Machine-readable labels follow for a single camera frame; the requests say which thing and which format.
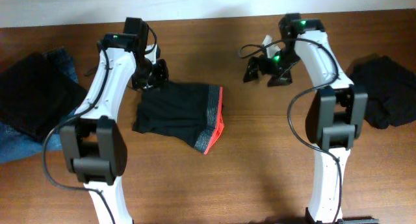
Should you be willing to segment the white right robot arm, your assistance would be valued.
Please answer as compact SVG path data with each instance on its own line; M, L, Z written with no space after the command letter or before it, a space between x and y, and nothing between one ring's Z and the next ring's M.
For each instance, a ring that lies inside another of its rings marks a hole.
M271 76L269 86L288 85L291 68L304 63L313 86L297 94L287 109L290 118L301 96L315 94L305 119L307 138L301 140L315 152L313 192L304 221L346 223L341 210L344 171L354 140L361 134L368 95L340 67L321 20L286 14L278 28L281 39L266 36L247 55L243 81L254 81L262 74Z

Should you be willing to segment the black pants with red waistband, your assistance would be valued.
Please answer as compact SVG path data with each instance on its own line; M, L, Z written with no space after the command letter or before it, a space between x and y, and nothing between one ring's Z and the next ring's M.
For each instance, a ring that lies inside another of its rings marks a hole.
M133 130L178 138L206 155L224 130L223 97L219 85L168 82L142 93Z

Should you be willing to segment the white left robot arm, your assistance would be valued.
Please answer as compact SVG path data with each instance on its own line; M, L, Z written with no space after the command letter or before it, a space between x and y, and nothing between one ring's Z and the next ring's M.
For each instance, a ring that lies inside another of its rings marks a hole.
M128 84L148 90L167 80L156 43L146 36L106 34L98 43L99 64L85 99L58 128L68 171L90 194L100 223L133 223L127 210L122 175L127 146L117 126Z

